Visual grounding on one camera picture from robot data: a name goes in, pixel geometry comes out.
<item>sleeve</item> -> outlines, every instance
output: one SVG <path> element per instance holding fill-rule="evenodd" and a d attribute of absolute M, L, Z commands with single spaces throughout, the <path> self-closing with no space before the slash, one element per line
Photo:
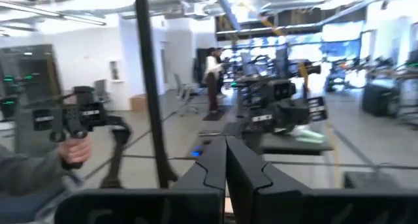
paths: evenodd
<path fill-rule="evenodd" d="M 68 174 L 56 150 L 45 157 L 16 155 L 0 146 L 0 192 L 26 195 Z"/>
<path fill-rule="evenodd" d="M 222 71 L 222 63 L 217 64 L 214 57 L 206 58 L 206 73 Z"/>

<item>black case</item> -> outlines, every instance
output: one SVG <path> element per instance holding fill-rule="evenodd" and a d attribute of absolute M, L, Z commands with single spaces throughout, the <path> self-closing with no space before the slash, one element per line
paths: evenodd
<path fill-rule="evenodd" d="M 393 97 L 391 88 L 367 84 L 364 87 L 362 109 L 374 116 L 388 116 L 388 104 Z"/>

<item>black pole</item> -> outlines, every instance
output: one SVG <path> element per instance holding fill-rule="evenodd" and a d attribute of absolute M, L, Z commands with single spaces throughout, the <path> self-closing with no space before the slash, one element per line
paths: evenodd
<path fill-rule="evenodd" d="M 161 126 L 157 83 L 155 81 L 155 65 L 153 60 L 152 32 L 148 0 L 135 0 L 135 10 L 137 12 L 138 43 L 141 48 L 142 71 L 144 73 L 148 98 L 148 112 L 150 114 L 159 186 L 160 188 L 168 188 L 169 181 L 175 182 L 177 180 L 177 175 L 175 175 L 169 165 L 164 148 L 163 127 Z"/>

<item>floor mat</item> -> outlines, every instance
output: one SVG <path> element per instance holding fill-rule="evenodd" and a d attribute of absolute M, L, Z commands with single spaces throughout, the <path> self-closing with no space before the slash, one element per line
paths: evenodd
<path fill-rule="evenodd" d="M 219 111 L 216 113 L 209 113 L 203 121 L 219 121 L 233 106 L 219 106 Z"/>

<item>person's hand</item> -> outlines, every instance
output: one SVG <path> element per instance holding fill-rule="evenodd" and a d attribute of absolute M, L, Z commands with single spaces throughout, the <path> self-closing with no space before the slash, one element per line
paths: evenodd
<path fill-rule="evenodd" d="M 70 138 L 59 145 L 59 156 L 68 164 L 86 162 L 91 156 L 89 138 Z"/>

